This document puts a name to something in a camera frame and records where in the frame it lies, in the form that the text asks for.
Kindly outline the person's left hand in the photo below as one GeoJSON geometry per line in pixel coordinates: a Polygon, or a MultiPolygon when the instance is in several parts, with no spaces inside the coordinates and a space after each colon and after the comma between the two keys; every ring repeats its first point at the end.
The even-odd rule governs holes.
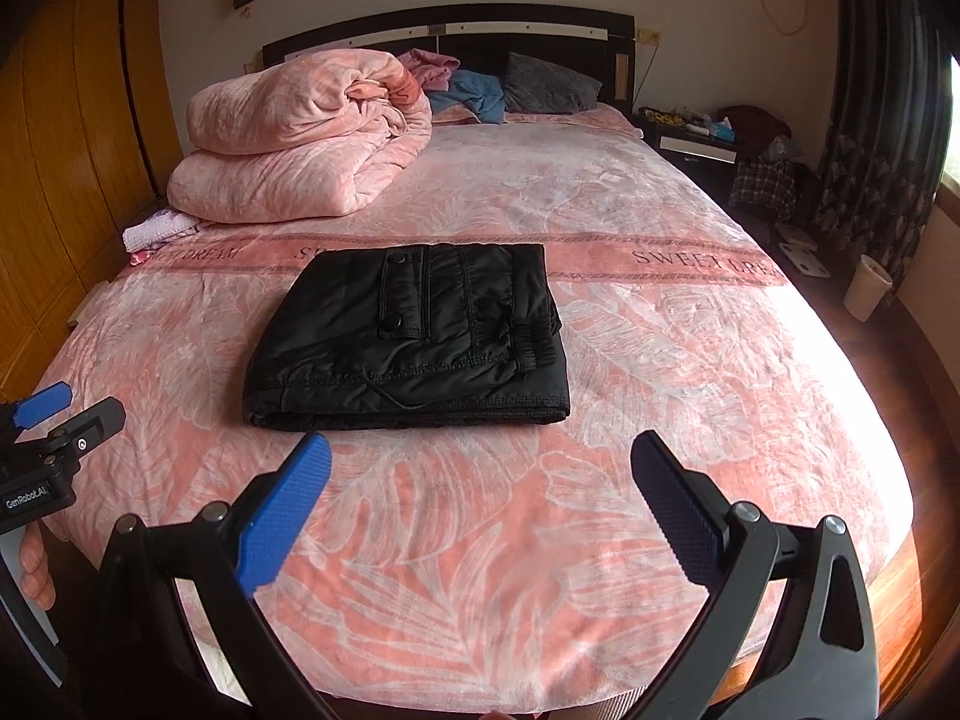
{"type": "Polygon", "coordinates": [[[21,592],[41,610],[49,611],[55,603],[55,587],[39,523],[31,522],[26,527],[18,556],[23,571],[20,580],[21,592]]]}

